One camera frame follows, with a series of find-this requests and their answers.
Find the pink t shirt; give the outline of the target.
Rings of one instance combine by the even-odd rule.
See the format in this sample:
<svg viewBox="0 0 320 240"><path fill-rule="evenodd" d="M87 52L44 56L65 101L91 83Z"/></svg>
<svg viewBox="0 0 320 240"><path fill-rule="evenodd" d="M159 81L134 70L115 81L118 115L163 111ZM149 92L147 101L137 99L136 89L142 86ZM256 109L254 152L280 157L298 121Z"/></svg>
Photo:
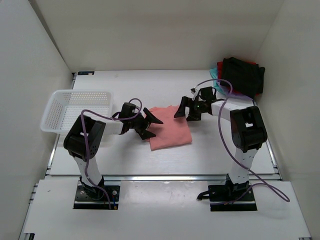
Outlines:
<svg viewBox="0 0 320 240"><path fill-rule="evenodd" d="M192 143L192 135L185 117L174 118L179 106L152 107L149 111L163 124L152 123L148 130L156 135L148 141L151 151Z"/></svg>

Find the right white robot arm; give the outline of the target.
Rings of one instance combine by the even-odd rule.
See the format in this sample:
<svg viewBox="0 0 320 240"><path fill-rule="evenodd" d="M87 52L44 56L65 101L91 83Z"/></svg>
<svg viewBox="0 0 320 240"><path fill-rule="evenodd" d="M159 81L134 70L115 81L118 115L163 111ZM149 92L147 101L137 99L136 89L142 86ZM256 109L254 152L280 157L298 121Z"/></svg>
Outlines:
<svg viewBox="0 0 320 240"><path fill-rule="evenodd" d="M249 190L249 175L254 157L267 141L268 135L260 110L256 106L242 108L225 99L218 99L217 90L213 87L193 88L191 92L193 97L181 98L174 117L185 117L188 108L187 121L200 121L202 114L208 113L218 117L218 128L221 128L221 119L230 122L231 138L235 146L235 154L231 155L233 164L226 175L225 184L211 193L223 195L230 201L236 200Z"/></svg>

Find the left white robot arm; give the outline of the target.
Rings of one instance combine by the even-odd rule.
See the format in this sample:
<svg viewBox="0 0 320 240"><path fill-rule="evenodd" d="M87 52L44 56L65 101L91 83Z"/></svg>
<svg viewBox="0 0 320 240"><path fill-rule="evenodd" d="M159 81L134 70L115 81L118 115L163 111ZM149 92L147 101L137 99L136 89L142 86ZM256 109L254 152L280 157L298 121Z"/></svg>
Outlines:
<svg viewBox="0 0 320 240"><path fill-rule="evenodd" d="M156 137L156 134L148 131L151 124L162 125L163 122L147 108L136 106L131 101L125 102L121 111L112 117L88 109L81 111L66 135L63 147L75 160L80 172L80 183L89 198L111 202L96 161L103 136L123 135L133 129L142 140L147 140Z"/></svg>

